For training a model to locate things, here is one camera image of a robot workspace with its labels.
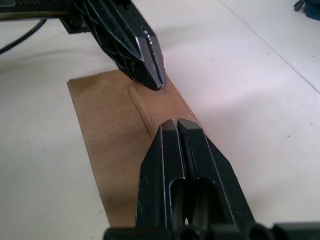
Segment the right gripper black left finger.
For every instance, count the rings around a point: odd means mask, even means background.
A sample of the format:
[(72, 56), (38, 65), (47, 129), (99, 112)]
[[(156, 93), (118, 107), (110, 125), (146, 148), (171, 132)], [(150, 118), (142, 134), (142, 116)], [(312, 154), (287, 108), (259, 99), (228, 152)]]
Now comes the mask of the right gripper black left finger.
[(140, 166), (136, 226), (181, 226), (185, 178), (180, 136), (170, 119), (159, 126)]

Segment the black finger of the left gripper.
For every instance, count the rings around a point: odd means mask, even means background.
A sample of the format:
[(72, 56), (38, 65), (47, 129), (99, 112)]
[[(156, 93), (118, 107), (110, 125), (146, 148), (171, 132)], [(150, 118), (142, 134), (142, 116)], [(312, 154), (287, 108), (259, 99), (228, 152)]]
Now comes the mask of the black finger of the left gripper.
[(86, 25), (100, 48), (134, 82), (158, 91), (143, 64), (138, 27), (128, 11), (129, 0), (86, 1)]
[(151, 75), (152, 83), (157, 87), (165, 87), (167, 85), (167, 76), (158, 38), (132, 0), (128, 1), (127, 10), (138, 29), (135, 35), (138, 37), (142, 62)]

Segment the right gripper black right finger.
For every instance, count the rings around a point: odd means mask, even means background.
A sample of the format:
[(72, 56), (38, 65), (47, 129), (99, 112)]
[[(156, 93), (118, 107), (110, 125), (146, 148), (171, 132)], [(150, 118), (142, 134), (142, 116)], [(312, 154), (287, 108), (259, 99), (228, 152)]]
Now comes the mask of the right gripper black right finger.
[(255, 222), (234, 170), (204, 130), (179, 119), (184, 159), (188, 169), (192, 224), (209, 227), (229, 224), (246, 227)]

